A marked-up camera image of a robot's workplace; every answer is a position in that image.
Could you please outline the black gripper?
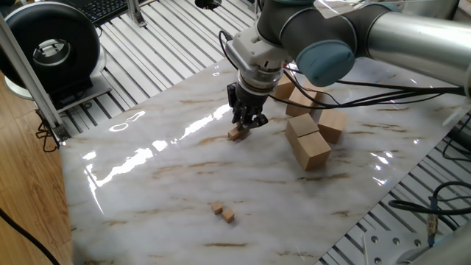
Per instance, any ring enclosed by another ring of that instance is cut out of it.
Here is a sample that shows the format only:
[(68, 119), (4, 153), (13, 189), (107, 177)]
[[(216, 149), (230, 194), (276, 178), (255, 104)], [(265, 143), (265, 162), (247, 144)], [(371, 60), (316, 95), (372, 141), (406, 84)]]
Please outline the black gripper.
[(238, 82), (227, 86), (229, 106), (233, 108), (232, 123), (244, 130), (262, 127), (269, 122), (262, 113), (267, 95), (259, 96), (246, 91)]

